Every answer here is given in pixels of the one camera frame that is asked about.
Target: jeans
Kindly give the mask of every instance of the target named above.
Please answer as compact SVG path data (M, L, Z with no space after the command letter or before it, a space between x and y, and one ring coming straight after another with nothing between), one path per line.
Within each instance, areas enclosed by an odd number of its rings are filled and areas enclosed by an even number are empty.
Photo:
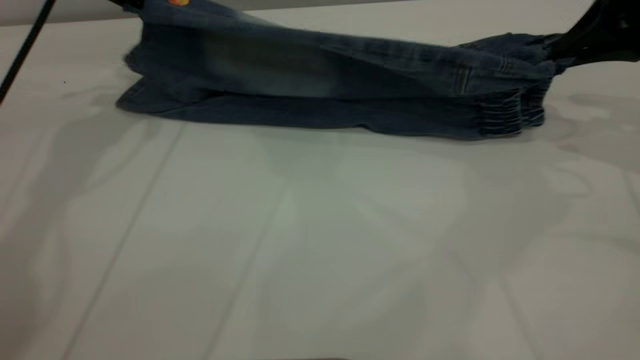
M283 28L216 4L146 0L125 61L143 77L123 110L169 119L480 140L544 122L570 60L558 35L506 34L456 47Z

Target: orange patch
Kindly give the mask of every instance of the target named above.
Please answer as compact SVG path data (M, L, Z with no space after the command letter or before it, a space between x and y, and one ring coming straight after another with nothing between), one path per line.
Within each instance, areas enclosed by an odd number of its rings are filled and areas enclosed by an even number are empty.
M175 5L175 6L186 6L188 5L191 0L167 0L171 5Z

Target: denim fabric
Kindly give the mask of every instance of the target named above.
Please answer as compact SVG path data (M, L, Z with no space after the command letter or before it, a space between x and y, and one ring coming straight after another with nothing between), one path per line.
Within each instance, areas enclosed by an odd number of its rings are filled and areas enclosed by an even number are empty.
M194 122L510 136L542 125L568 64L547 60L556 35L442 47L287 29L210 0L126 10L144 22L125 59L143 78L118 107Z

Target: white table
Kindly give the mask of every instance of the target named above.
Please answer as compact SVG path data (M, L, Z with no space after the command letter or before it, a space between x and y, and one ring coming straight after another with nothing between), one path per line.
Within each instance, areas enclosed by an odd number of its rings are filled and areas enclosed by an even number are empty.
M448 45L588 3L254 14ZM0 108L2 359L640 358L640 64L509 140L188 124L114 109L139 28L48 25Z

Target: black cable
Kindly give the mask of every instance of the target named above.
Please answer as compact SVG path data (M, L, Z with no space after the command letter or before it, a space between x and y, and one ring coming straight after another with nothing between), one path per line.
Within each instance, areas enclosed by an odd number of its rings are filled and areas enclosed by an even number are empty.
M29 36L27 36L27 39L24 41L22 47L20 48L20 51L18 52L18 55L15 57L13 64L9 68L9 72L6 73L4 81L0 86L0 105L2 105L4 97L6 97L6 94L9 92L9 88L13 84L16 76L18 76L18 72L20 71L20 68L24 63L24 60L26 60L27 55L33 47L33 44L36 42L36 39L40 34L40 30L42 30L42 27L47 22L47 18L49 18L49 14L51 13L51 9L53 8L53 5L55 3L56 0L46 0L44 6L42 6L42 10L40 10L40 14L36 19L36 22L33 24L33 27L29 32Z

